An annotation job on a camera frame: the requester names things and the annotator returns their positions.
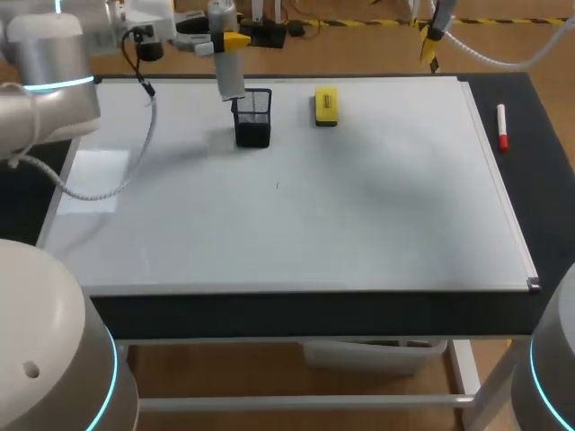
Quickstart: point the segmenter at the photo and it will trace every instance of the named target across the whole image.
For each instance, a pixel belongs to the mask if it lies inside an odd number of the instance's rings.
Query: black table surface
[[[575,261],[575,176],[528,75],[458,77],[471,85],[540,278],[539,291],[93,298],[114,337],[472,337],[532,333],[555,288]],[[499,103],[507,108],[510,149],[505,154],[497,152]],[[429,108],[435,109],[433,101],[429,101]],[[43,145],[34,153],[59,171],[68,148],[69,143]],[[23,166],[12,171],[1,166],[0,237],[35,244],[53,191],[48,180],[32,168]]]

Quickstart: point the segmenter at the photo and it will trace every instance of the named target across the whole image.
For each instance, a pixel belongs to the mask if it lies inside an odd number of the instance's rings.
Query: yellow clamp
[[[421,55],[420,55],[421,63],[426,63],[426,64],[431,63],[431,60],[433,60],[433,58],[435,58],[435,48],[436,48],[437,44],[438,44],[437,40],[430,40],[427,38],[423,40],[423,45],[421,45]]]
[[[244,34],[236,33],[233,31],[226,31],[224,33],[224,52],[237,51],[247,47],[252,38]]]

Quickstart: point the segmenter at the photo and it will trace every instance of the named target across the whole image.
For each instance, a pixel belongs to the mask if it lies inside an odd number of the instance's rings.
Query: white marker
[[[505,105],[497,105],[497,126],[500,130],[500,151],[502,153],[509,150],[509,142],[507,140],[507,121],[505,120]]]

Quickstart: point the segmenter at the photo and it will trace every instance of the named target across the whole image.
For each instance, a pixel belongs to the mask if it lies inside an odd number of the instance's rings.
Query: mesh pen cup
[[[242,148],[267,148],[271,133],[271,90],[246,88],[245,97],[234,99],[235,144]]]

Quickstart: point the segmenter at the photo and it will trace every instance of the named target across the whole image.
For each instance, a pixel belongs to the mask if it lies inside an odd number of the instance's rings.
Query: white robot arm
[[[171,0],[0,0],[0,54],[25,89],[0,87],[0,158],[94,131],[100,109],[89,58],[113,52],[127,37],[137,39],[144,61],[159,59],[168,41],[213,56],[222,98],[242,97],[238,49],[249,38],[235,33],[233,1],[212,0],[207,20],[209,33],[191,36],[176,31]]]
[[[0,240],[0,279],[0,430],[135,430],[134,378],[66,268]]]

